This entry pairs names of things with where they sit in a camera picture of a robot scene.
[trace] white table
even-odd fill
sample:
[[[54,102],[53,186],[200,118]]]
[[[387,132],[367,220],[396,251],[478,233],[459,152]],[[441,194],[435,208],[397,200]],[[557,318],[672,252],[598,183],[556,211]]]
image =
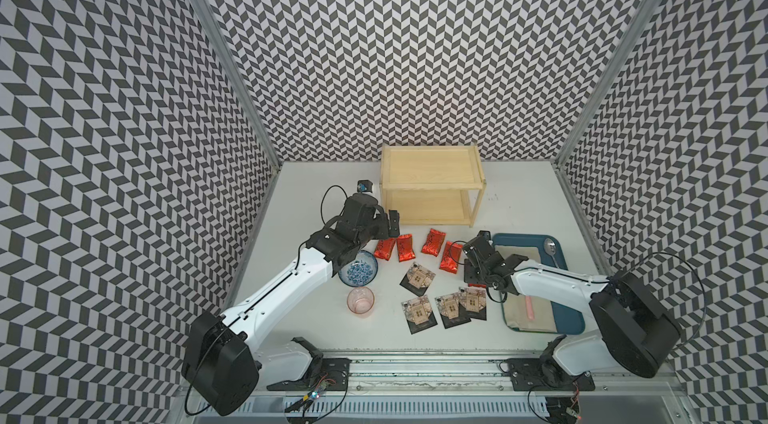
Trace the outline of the white table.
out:
[[[379,182],[378,162],[286,163],[274,189],[254,252],[237,290],[236,302],[258,290],[296,258],[296,246],[322,227],[320,200],[325,190],[339,184],[352,194],[360,179]],[[484,162],[488,182],[475,227],[437,226],[447,240],[469,240],[479,230],[491,234],[549,234],[562,246],[570,270],[596,274],[587,245],[547,161]],[[338,189],[328,193],[326,219],[338,214],[344,196]],[[462,270],[440,270],[438,257],[421,254],[429,227],[402,226],[401,234],[413,234],[416,262],[436,273],[427,290],[433,310],[437,296],[464,286]],[[376,241],[366,248],[373,250]],[[351,287],[337,277],[302,300],[266,338],[264,345],[281,344],[302,336],[321,350],[337,351],[541,351],[554,334],[518,333],[504,324],[499,304],[489,303],[488,320],[444,329],[438,324],[417,334],[408,331],[400,303],[415,297],[399,285],[411,261],[400,263],[397,249],[389,261],[379,260],[379,273],[368,287],[376,296],[370,315],[360,318],[346,306]],[[594,328],[588,320],[587,330]]]

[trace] chevron pattern wallpaper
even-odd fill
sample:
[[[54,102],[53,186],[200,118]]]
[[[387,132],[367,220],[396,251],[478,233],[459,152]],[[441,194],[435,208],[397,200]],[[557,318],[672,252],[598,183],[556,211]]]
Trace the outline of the chevron pattern wallpaper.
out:
[[[161,422],[265,155],[185,0],[0,11],[0,421]]]
[[[706,422],[768,422],[766,0],[664,0],[568,162],[611,262],[685,256],[701,337],[674,365]],[[690,333],[684,267],[641,267]]]
[[[283,160],[552,158],[641,0],[210,0]]]

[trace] shelf board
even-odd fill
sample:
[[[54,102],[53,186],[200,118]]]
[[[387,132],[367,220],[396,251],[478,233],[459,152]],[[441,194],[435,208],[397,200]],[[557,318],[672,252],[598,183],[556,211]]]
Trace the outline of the shelf board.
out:
[[[481,189],[484,181],[476,146],[384,146],[386,189]]]
[[[469,225],[471,217],[466,190],[388,190],[387,207],[400,224]]]

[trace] blue patterned bowl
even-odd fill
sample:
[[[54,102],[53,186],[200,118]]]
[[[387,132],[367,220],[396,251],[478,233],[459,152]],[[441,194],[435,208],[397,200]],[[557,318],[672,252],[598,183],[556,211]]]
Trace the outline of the blue patterned bowl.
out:
[[[339,271],[341,282],[350,287],[368,284],[379,272],[379,261],[367,250],[359,250],[355,260]]]

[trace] pink glass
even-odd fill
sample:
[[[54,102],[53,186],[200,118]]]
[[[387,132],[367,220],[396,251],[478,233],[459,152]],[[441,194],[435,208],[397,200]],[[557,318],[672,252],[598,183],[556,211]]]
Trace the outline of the pink glass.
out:
[[[367,287],[356,287],[346,297],[346,304],[355,314],[365,314],[373,307],[373,292]]]

